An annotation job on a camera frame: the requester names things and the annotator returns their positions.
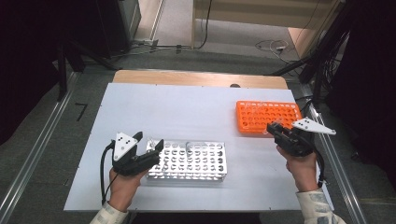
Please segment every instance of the white triangular bracket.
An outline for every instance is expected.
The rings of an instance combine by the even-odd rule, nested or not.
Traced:
[[[138,141],[125,133],[117,133],[116,145],[114,147],[114,161],[122,158]]]
[[[327,134],[336,134],[335,130],[329,129],[319,123],[314,122],[312,119],[304,118],[294,121],[291,124],[293,127],[311,132],[311,133],[327,133]]]

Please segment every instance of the forearm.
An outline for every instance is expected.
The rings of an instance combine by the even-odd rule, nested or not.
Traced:
[[[345,223],[336,216],[329,206],[322,189],[296,193],[305,224],[316,223]]]
[[[105,203],[102,209],[96,214],[91,224],[121,224],[128,215]]]

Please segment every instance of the white table surface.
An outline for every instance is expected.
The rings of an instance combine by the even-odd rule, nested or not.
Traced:
[[[289,90],[110,83],[84,149],[65,211],[101,208],[100,160],[117,132],[225,142],[228,174],[220,183],[155,182],[142,178],[130,210],[141,212],[260,212],[300,210],[294,180],[274,139],[237,131],[238,100],[294,102]],[[105,162],[105,186],[111,151]],[[328,191],[324,186],[332,206]]]

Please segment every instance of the human hand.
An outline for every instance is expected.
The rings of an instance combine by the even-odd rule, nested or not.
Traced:
[[[109,174],[110,181],[115,179],[110,186],[111,195],[108,204],[121,212],[126,212],[132,203],[132,198],[136,194],[137,187],[140,186],[140,179],[148,171],[149,170],[146,170],[133,176],[118,175],[117,178],[115,178],[117,173],[111,169]]]
[[[317,155],[315,153],[305,157],[293,157],[280,146],[276,146],[276,149],[286,159],[286,168],[293,175],[296,187],[300,192],[318,189]]]

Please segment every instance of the sleeve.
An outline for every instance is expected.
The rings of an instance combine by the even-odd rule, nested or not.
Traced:
[[[91,224],[121,224],[128,213],[120,212],[119,210],[105,203],[101,210],[91,221]]]
[[[345,224],[345,221],[335,215],[326,200],[322,189],[308,192],[297,192],[304,216],[304,224]]]

